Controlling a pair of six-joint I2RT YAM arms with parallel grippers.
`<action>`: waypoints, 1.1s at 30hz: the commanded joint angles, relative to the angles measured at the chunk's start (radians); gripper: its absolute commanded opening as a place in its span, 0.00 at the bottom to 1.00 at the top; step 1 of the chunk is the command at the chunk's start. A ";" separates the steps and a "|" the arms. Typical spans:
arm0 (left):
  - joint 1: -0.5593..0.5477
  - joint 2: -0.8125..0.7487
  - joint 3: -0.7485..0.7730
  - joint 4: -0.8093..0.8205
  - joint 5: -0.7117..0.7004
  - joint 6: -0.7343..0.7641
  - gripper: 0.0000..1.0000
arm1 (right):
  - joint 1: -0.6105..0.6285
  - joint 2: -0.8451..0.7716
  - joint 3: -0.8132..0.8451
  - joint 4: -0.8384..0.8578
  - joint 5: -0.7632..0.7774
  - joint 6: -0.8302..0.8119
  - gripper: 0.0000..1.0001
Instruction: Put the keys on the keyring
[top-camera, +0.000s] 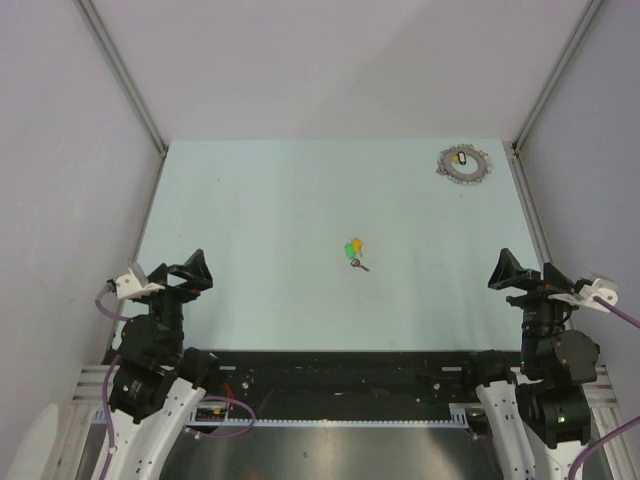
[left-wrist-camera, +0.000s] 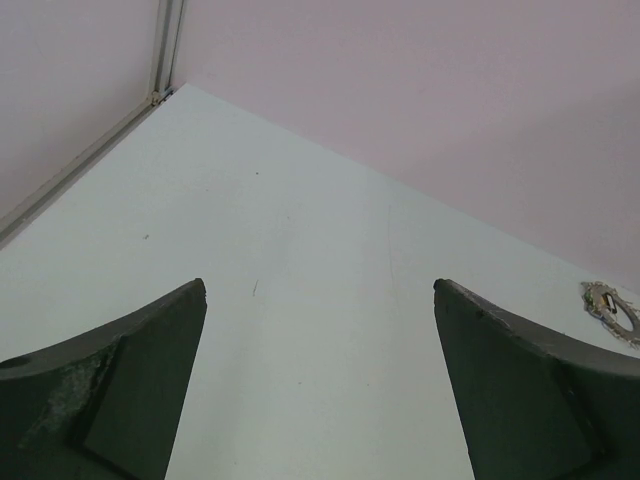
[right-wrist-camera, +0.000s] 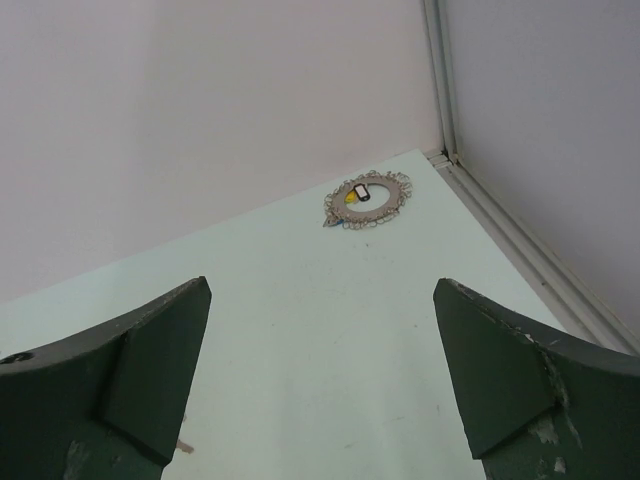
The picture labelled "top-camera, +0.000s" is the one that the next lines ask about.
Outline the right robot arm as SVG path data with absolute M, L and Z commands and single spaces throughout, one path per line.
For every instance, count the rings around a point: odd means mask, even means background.
M 567 328 L 574 311 L 591 301 L 592 282 L 573 282 L 551 263 L 523 267 L 504 248 L 489 288 L 515 288 L 507 303 L 522 312 L 520 367 L 502 351 L 471 354 L 461 376 L 463 393 L 480 401 L 505 479 L 576 479 L 578 456 L 591 439 L 584 386 L 596 380 L 599 346 Z

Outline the green key tag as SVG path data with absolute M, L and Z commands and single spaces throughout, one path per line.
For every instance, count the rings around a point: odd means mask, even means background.
M 347 243 L 344 246 L 344 249 L 345 249 L 345 254 L 346 254 L 346 256 L 347 256 L 347 258 L 349 260 L 353 260 L 353 259 L 356 258 L 357 254 L 356 254 L 356 251 L 355 251 L 355 249 L 354 249 L 354 247 L 353 247 L 353 245 L 351 243 Z

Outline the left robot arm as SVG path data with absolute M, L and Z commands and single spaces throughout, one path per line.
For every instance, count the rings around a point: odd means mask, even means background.
M 93 478 L 158 478 L 189 413 L 219 392 L 223 375 L 216 356 L 184 345 L 183 307 L 212 286 L 197 249 L 184 263 L 162 263 L 150 274 L 132 264 L 101 290 L 148 310 L 125 317 L 95 300 L 122 330 L 102 385 L 106 435 Z

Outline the small metal key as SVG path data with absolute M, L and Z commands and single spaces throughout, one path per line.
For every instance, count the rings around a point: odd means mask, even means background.
M 369 271 L 370 271 L 370 269 L 369 269 L 369 268 L 367 268 L 366 266 L 364 266 L 358 258 L 354 258 L 354 259 L 350 262 L 350 265 L 351 265 L 352 267 L 354 267 L 354 268 L 359 268 L 359 269 L 362 269 L 362 270 L 364 270 L 364 271 L 366 271 L 366 272 L 369 272 Z

